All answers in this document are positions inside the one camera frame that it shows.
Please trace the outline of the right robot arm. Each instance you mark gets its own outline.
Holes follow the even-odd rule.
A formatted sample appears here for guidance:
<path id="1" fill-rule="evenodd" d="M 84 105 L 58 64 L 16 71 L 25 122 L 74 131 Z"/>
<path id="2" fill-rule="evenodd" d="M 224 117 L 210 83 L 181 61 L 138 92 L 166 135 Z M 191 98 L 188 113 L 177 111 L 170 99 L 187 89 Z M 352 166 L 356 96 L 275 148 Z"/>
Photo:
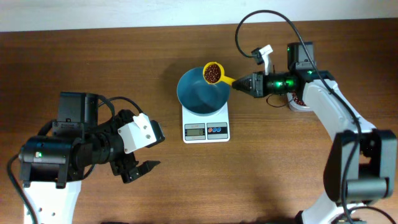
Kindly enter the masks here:
<path id="1" fill-rule="evenodd" d="M 373 209 L 394 191 L 397 138 L 364 119 L 338 88 L 335 78 L 318 70 L 312 42 L 287 46 L 288 72 L 270 68 L 233 82 L 235 90 L 255 98 L 295 93 L 314 112 L 333 141 L 323 172 L 325 191 L 296 223 L 354 223 L 352 212 Z"/>

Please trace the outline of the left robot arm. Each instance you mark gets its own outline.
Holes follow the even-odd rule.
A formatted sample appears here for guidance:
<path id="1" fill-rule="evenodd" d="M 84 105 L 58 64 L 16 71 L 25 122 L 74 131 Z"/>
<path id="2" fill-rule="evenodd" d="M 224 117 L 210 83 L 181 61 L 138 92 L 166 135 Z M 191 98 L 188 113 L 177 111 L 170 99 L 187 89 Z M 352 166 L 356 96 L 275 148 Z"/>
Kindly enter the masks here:
<path id="1" fill-rule="evenodd" d="M 46 123 L 13 158 L 21 163 L 19 185 L 25 223 L 71 223 L 81 183 L 97 164 L 109 164 L 125 184 L 149 173 L 158 161 L 136 160 L 134 151 L 164 141 L 159 123 L 138 109 L 114 110 L 112 98 L 62 92 L 58 117 Z"/>

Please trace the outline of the yellow plastic measuring scoop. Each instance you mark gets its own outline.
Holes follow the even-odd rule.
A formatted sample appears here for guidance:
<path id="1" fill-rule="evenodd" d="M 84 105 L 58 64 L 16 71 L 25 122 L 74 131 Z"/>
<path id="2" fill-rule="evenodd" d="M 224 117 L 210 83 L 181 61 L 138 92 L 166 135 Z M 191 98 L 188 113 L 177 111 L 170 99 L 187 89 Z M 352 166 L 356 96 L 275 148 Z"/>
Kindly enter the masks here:
<path id="1" fill-rule="evenodd" d="M 208 62 L 203 68 L 203 78 L 209 85 L 224 82 L 231 86 L 236 80 L 225 75 L 223 66 L 218 62 Z"/>

